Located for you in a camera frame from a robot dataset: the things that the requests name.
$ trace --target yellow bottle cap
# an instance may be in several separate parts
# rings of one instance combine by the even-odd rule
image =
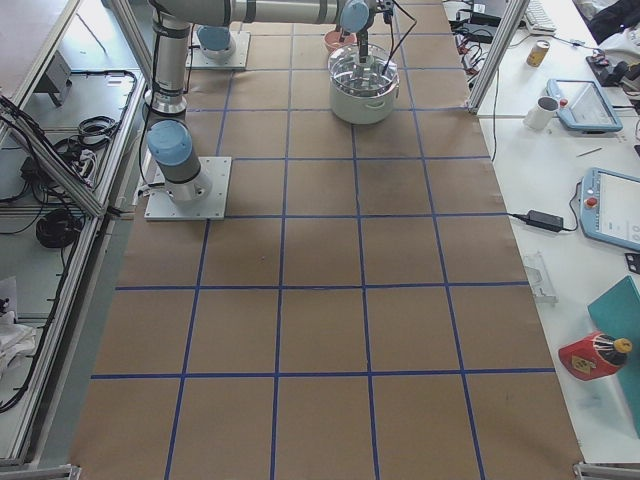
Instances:
[[[619,338],[613,342],[613,348],[620,353],[629,353],[633,349],[633,344],[628,338]]]

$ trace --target white cup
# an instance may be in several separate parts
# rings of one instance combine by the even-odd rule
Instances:
[[[558,101],[553,97],[540,97],[527,116],[524,124],[532,130],[542,130],[558,111]]]

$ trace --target silver cooking pot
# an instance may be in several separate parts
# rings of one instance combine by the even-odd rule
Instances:
[[[369,45],[364,64],[359,63],[357,45],[347,45],[329,56],[331,110],[341,119],[354,124],[370,124],[384,120],[392,111],[398,96],[398,66],[385,50]]]

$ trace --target headphones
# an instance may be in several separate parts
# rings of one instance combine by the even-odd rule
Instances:
[[[63,248],[71,245],[82,230],[82,222],[66,209],[47,213],[36,223],[36,238],[43,247]]]

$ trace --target blue joint cap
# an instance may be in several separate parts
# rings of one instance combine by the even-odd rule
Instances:
[[[156,162],[169,167],[186,162],[193,150],[189,131],[175,120],[163,120],[151,127],[147,145]]]
[[[227,27],[200,25],[196,29],[200,45],[207,50],[220,51],[229,48],[231,33]]]
[[[340,26],[350,33],[359,32],[369,20],[369,5],[365,0],[348,0],[340,14]]]

